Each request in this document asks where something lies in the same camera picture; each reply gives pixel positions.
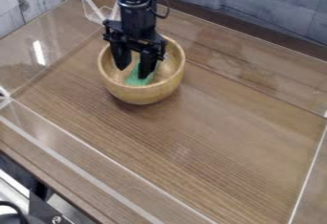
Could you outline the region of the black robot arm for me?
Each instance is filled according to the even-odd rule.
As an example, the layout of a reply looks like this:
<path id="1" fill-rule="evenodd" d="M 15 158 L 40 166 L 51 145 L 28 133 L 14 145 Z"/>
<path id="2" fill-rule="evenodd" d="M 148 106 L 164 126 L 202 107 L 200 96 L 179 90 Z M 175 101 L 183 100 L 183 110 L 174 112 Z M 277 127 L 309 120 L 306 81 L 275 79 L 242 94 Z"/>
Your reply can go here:
<path id="1" fill-rule="evenodd" d="M 123 71 L 132 63 L 132 52 L 138 52 L 138 77 L 148 78 L 155 72 L 158 61 L 164 60 L 166 39 L 156 31 L 156 19 L 167 18 L 158 14 L 158 0 L 118 0 L 120 19 L 107 19 L 104 40 L 118 69 Z"/>

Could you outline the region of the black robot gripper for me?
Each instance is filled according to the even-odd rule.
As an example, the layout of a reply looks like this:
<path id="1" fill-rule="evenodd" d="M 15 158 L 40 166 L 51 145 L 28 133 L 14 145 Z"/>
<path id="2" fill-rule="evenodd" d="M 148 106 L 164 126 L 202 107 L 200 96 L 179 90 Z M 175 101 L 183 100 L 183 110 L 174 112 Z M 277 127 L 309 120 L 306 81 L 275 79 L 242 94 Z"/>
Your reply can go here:
<path id="1" fill-rule="evenodd" d="M 147 78 L 155 72 L 158 60 L 164 59 L 166 40 L 156 31 L 159 18 L 158 0 L 128 2 L 118 0 L 120 20 L 104 21 L 104 40 L 110 48 L 115 65 L 123 71 L 132 63 L 132 52 L 140 53 L 139 74 Z"/>

